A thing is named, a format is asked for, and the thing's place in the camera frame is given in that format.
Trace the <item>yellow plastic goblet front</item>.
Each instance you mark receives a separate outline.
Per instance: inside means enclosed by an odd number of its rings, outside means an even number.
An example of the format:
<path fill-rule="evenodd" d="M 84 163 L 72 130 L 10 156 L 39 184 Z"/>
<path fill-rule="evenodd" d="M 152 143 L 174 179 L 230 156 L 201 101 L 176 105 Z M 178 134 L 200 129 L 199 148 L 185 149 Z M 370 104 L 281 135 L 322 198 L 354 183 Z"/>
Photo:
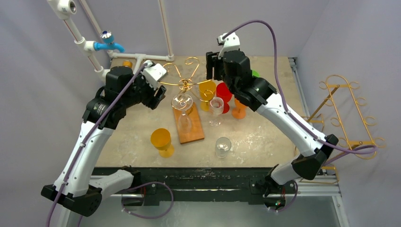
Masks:
<path fill-rule="evenodd" d="M 150 137 L 151 144 L 158 150 L 159 155 L 169 158 L 174 153 L 170 132 L 165 128 L 156 129 Z"/>

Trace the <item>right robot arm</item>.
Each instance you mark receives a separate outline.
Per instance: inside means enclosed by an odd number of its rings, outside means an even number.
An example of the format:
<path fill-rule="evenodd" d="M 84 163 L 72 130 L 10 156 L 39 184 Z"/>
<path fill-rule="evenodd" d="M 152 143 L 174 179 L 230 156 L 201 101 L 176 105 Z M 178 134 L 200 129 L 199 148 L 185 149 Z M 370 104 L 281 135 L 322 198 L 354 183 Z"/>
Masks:
<path fill-rule="evenodd" d="M 270 192 L 298 179 L 313 180 L 331 155 L 339 139 L 314 129 L 287 104 L 266 79 L 253 76 L 250 59 L 239 50 L 206 53 L 207 78 L 223 81 L 240 103 L 272 122 L 298 148 L 299 156 L 279 164 L 265 180 Z"/>

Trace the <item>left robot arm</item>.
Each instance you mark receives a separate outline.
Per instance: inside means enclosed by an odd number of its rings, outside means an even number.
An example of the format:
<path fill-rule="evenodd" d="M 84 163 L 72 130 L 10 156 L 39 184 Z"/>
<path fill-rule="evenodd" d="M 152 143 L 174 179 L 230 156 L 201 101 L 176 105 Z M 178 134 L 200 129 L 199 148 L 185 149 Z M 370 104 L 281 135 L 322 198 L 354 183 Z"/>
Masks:
<path fill-rule="evenodd" d="M 166 88 L 160 84 L 166 69 L 153 62 L 137 72 L 126 66 L 110 69 L 105 85 L 100 87 L 83 114 L 78 140 L 58 179 L 43 187 L 42 196 L 84 217 L 91 216 L 100 203 L 112 194 L 140 190 L 140 172 L 124 166 L 98 181 L 91 180 L 98 158 L 127 109 L 143 104 L 156 109 L 165 98 Z"/>

